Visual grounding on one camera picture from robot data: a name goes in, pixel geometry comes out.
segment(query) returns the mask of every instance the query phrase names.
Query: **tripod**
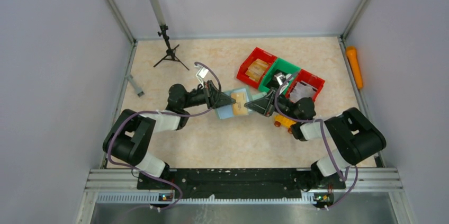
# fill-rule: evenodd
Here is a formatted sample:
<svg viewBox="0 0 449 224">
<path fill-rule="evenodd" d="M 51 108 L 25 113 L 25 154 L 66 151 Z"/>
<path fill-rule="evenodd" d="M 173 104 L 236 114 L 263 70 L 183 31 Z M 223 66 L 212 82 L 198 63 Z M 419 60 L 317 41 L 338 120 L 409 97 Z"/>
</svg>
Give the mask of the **tripod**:
<svg viewBox="0 0 449 224">
<path fill-rule="evenodd" d="M 175 46 L 175 48 L 171 48 L 170 47 L 170 42 L 168 41 L 170 39 L 170 37 L 167 35 L 167 30 L 168 30 L 168 26 L 167 25 L 161 25 L 160 26 L 160 32 L 157 32 L 157 34 L 159 36 L 162 36 L 165 40 L 165 45 L 167 45 L 167 54 L 161 59 L 159 60 L 153 67 L 156 67 L 161 61 L 163 60 L 168 60 L 168 61 L 177 61 L 180 62 L 182 65 L 184 65 L 184 67 L 189 70 L 187 68 L 187 66 L 185 66 L 185 64 L 183 64 L 183 62 L 176 57 L 176 49 L 179 47 L 179 44 Z"/>
</svg>

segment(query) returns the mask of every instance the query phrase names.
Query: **white wall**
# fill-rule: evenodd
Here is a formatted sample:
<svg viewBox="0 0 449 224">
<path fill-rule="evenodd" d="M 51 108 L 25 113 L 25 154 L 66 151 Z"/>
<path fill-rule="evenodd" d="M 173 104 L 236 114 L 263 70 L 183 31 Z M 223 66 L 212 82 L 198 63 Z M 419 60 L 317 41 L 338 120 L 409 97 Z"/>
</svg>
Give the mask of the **white wall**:
<svg viewBox="0 0 449 224">
<path fill-rule="evenodd" d="M 0 0 L 0 223 L 72 223 L 130 45 L 104 0 Z"/>
<path fill-rule="evenodd" d="M 157 38 L 149 0 L 115 0 L 138 39 Z M 175 38 L 341 34 L 360 0 L 160 0 Z"/>
<path fill-rule="evenodd" d="M 372 0 L 348 44 L 418 223 L 447 223 L 449 0 Z"/>
</svg>

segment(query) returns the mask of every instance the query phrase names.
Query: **light stand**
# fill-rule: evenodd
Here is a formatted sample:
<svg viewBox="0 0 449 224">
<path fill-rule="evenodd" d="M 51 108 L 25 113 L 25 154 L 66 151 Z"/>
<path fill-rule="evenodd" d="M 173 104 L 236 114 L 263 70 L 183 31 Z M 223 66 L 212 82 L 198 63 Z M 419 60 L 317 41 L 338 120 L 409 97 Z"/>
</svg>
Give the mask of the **light stand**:
<svg viewBox="0 0 449 224">
<path fill-rule="evenodd" d="M 156 67 L 163 60 L 169 60 L 180 62 L 187 70 L 189 70 L 187 66 L 185 66 L 185 64 L 183 64 L 183 62 L 181 62 L 181 60 L 176 57 L 176 48 L 178 48 L 179 45 L 176 45 L 175 48 L 171 48 L 170 46 L 170 42 L 168 41 L 170 37 L 167 35 L 168 26 L 165 23 L 164 15 L 162 14 L 162 10 L 160 9 L 159 0 L 150 0 L 150 2 L 160 27 L 160 32 L 157 32 L 157 34 L 164 38 L 165 45 L 167 45 L 166 51 L 167 54 L 161 60 L 159 60 L 153 67 Z"/>
</svg>

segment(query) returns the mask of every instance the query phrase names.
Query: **table surface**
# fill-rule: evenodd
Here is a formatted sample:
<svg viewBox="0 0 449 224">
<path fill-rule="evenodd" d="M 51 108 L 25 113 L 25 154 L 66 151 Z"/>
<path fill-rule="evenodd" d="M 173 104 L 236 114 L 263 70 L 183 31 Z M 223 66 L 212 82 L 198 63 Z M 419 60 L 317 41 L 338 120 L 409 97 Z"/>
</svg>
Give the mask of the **table surface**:
<svg viewBox="0 0 449 224">
<path fill-rule="evenodd" d="M 193 63 L 200 61 L 219 77 L 223 91 L 246 86 L 236 79 L 242 62 L 255 47 L 289 61 L 315 74 L 326 82 L 318 95 L 316 117 L 326 118 L 349 107 L 358 107 L 349 80 L 343 55 L 336 37 L 310 38 L 256 38 L 256 39 L 193 39 L 171 40 L 180 44 L 177 56 L 180 63 L 163 61 L 153 65 L 165 55 L 162 40 L 139 41 L 131 74 L 145 95 L 137 97 L 128 83 L 122 109 L 163 110 L 167 105 L 168 89 L 176 83 L 190 91 L 196 88 L 197 70 Z M 258 90 L 250 87 L 252 94 Z M 206 109 L 205 106 L 187 109 L 190 114 Z M 179 131 L 164 131 L 152 136 L 149 152 L 176 168 L 277 168 L 310 167 L 327 155 L 321 139 L 301 142 L 284 127 L 273 125 L 274 116 L 257 113 L 219 120 L 214 111 L 190 118 Z M 360 167 L 375 166 L 370 157 Z"/>
</svg>

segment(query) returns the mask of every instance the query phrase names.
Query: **plastic bin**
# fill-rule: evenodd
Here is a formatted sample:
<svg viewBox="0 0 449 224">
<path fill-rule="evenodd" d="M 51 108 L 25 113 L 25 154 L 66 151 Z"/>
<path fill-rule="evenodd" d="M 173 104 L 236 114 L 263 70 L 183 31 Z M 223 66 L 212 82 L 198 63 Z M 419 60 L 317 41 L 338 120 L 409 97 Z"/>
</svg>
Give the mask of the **plastic bin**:
<svg viewBox="0 0 449 224">
<path fill-rule="evenodd" d="M 321 89 L 323 88 L 325 81 L 324 81 L 324 79 L 321 79 L 304 69 L 299 71 L 299 73 L 296 76 L 296 78 L 294 79 L 293 83 L 288 88 L 287 93 L 285 94 L 285 97 L 289 98 L 290 93 L 292 92 L 292 90 L 294 89 L 296 84 L 301 81 L 303 81 L 306 84 L 311 85 L 312 87 L 314 87 L 316 89 L 316 92 L 312 97 L 312 100 L 315 101 L 318 94 L 321 92 Z"/>
<path fill-rule="evenodd" d="M 276 70 L 280 70 L 286 74 L 293 74 L 295 72 L 298 72 L 301 68 L 299 68 L 298 66 L 295 66 L 291 63 L 289 63 L 288 61 L 282 59 L 282 58 L 278 58 L 273 65 L 271 65 L 271 67 L 268 69 L 268 71 L 265 73 L 265 76 L 262 79 L 262 82 L 259 85 L 259 91 L 261 92 L 268 92 L 270 89 L 268 87 L 266 87 L 266 85 L 270 82 L 270 80 L 273 78 L 274 73 L 276 72 Z"/>
<path fill-rule="evenodd" d="M 268 67 L 265 70 L 265 72 L 262 74 L 262 77 L 259 79 L 258 82 L 250 79 L 247 75 L 245 75 L 246 71 L 248 70 L 248 67 L 255 61 L 256 59 L 260 59 L 266 63 L 268 63 Z M 269 71 L 272 64 L 276 61 L 277 56 L 274 56 L 260 48 L 255 48 L 253 52 L 246 58 L 246 60 L 241 64 L 240 69 L 237 73 L 237 79 L 242 81 L 243 83 L 258 89 L 259 85 L 261 84 L 261 81 L 263 80 L 265 74 Z"/>
</svg>

